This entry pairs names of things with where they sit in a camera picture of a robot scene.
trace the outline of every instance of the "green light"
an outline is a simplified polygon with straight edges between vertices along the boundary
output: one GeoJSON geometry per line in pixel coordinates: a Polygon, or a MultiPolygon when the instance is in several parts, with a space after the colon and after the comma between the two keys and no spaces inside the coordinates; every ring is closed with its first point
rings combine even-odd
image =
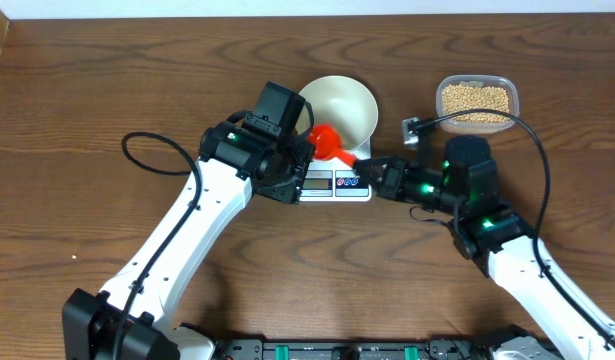
{"type": "Polygon", "coordinates": [[[423,184],[423,186],[422,186],[422,188],[421,188],[421,190],[422,190],[424,193],[433,193],[433,192],[434,192],[434,189],[435,189],[435,188],[434,188],[433,186],[429,185],[429,184],[423,184]]]}

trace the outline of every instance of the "white scale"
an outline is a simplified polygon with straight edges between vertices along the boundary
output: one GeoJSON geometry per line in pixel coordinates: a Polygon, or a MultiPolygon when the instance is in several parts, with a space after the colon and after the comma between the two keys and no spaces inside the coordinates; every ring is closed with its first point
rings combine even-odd
{"type": "MultiPolygon", "coordinates": [[[[370,141],[367,140],[350,153],[359,160],[371,158],[370,141]]],[[[361,181],[354,171],[342,161],[313,160],[303,183],[300,201],[363,202],[371,199],[371,186],[361,181]]]]}

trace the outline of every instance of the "grain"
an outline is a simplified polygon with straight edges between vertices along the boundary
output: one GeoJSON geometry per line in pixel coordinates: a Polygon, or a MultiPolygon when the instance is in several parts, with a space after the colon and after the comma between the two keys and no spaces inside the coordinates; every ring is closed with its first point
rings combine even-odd
{"type": "MultiPolygon", "coordinates": [[[[509,98],[503,88],[486,86],[472,87],[465,85],[447,85],[442,94],[443,111],[452,114],[468,109],[492,109],[508,113],[509,98]]],[[[454,118],[458,121],[477,123],[500,123],[509,121],[507,118],[494,114],[467,114],[454,118]]]]}

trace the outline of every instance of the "container of beans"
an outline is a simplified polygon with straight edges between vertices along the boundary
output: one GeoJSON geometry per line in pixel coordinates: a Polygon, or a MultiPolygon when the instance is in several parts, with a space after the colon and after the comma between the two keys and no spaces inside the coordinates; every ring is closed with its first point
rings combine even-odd
{"type": "MultiPolygon", "coordinates": [[[[492,75],[454,75],[438,86],[438,116],[477,108],[494,109],[518,116],[518,91],[511,81],[492,75]]],[[[456,134],[491,134],[512,125],[514,122],[503,116],[478,113],[457,116],[440,123],[443,130],[456,134]]]]}

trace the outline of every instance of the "green clip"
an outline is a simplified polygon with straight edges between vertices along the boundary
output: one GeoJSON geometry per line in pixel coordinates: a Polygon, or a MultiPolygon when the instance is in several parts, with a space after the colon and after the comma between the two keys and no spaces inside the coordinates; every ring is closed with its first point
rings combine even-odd
{"type": "Polygon", "coordinates": [[[289,347],[288,346],[276,346],[276,360],[289,360],[289,347]]]}
{"type": "Polygon", "coordinates": [[[418,348],[417,347],[406,347],[405,348],[405,360],[418,360],[418,348]]]}

